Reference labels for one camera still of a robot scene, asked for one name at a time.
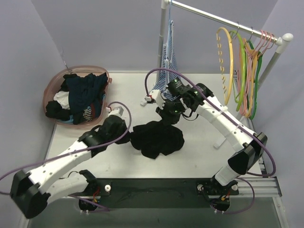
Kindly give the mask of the black tank top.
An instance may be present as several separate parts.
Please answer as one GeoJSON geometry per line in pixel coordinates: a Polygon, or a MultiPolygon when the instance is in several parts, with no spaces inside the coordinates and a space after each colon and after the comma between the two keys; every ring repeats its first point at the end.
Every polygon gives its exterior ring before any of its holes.
{"type": "Polygon", "coordinates": [[[162,121],[151,121],[134,126],[130,142],[143,156],[155,160],[160,154],[167,156],[180,150],[185,140],[179,128],[162,121]]]}

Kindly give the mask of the yellow plastic hanger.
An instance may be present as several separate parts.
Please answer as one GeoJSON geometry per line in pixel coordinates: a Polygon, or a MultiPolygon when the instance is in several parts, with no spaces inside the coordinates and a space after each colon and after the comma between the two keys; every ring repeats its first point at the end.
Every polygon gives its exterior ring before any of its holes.
{"type": "Polygon", "coordinates": [[[233,73],[234,73],[234,53],[233,53],[233,44],[232,38],[229,31],[225,27],[219,27],[216,32],[216,41],[218,48],[218,60],[219,68],[222,80],[222,89],[224,96],[224,104],[227,105],[230,100],[233,84],[233,73]],[[228,56],[229,60],[224,60],[223,50],[226,47],[223,45],[224,41],[227,41],[228,47],[228,56]]]}

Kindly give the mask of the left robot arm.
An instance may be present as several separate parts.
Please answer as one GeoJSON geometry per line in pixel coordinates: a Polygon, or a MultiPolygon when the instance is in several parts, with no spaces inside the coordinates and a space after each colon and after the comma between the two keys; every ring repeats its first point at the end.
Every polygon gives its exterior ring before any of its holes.
{"type": "Polygon", "coordinates": [[[92,195],[96,182],[90,172],[80,171],[68,178],[62,176],[105,151],[110,144],[128,142],[128,132],[121,115],[108,116],[102,125],[85,132],[56,158],[28,172],[16,172],[9,194],[11,199],[26,218],[32,219],[59,198],[78,192],[92,195]]]}

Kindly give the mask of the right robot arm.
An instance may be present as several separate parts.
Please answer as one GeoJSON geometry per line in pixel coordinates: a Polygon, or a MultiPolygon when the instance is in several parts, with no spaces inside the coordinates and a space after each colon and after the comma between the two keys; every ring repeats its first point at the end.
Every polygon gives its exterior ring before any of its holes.
{"type": "Polygon", "coordinates": [[[176,124],[180,115],[190,109],[208,120],[235,150],[227,164],[213,176],[211,181],[212,191],[221,194],[235,178],[246,174],[258,162],[267,142],[266,135],[257,134],[245,127],[202,83],[191,87],[176,78],[170,81],[167,88],[175,100],[170,101],[160,90],[152,90],[149,93],[158,106],[156,112],[165,123],[176,124]]]}

